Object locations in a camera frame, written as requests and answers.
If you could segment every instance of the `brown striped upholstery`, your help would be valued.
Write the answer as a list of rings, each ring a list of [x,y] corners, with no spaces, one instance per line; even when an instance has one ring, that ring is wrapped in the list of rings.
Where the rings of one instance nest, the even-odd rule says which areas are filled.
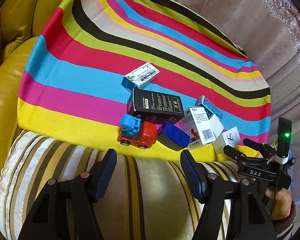
[[[16,240],[48,179],[73,179],[103,156],[98,150],[23,131],[11,147],[0,178],[0,230]],[[223,179],[241,179],[234,162],[203,165]],[[225,201],[218,239],[225,239],[230,207],[230,200]],[[122,155],[105,197],[95,204],[105,240],[191,239],[202,209],[191,195],[180,163]]]

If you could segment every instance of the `metal screw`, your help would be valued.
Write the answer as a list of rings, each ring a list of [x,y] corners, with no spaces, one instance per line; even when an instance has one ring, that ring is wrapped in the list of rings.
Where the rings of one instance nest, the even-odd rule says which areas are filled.
[[[89,175],[90,175],[90,173],[85,171],[85,172],[80,174],[80,177],[85,179],[85,178],[89,177]]]
[[[250,181],[248,179],[241,180],[241,183],[245,186],[248,186],[250,184]]]
[[[209,173],[208,174],[208,178],[209,179],[216,179],[217,178],[217,175],[215,173]]]
[[[53,185],[53,184],[55,184],[55,182],[56,182],[55,179],[49,179],[49,180],[48,180],[48,184],[49,184],[49,185]]]

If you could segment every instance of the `human hand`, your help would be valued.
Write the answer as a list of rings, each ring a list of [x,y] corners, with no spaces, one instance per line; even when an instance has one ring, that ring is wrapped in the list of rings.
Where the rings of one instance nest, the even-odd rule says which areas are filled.
[[[274,187],[267,188],[266,196],[271,199],[274,198]],[[276,203],[271,216],[271,220],[284,219],[288,217],[290,215],[291,202],[292,202],[290,189],[278,187],[275,200]]]

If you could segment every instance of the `yellow leather sofa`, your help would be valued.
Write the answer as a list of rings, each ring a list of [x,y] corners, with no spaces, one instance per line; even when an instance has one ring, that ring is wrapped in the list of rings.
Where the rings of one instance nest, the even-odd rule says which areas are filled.
[[[62,0],[6,0],[1,8],[0,174],[17,123],[17,97],[29,54],[44,25]]]

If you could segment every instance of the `black box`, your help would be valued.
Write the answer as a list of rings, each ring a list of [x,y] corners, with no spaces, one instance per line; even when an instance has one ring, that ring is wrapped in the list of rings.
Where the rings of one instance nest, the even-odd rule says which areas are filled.
[[[185,116],[179,96],[137,88],[131,93],[127,113],[155,124],[176,123]]]

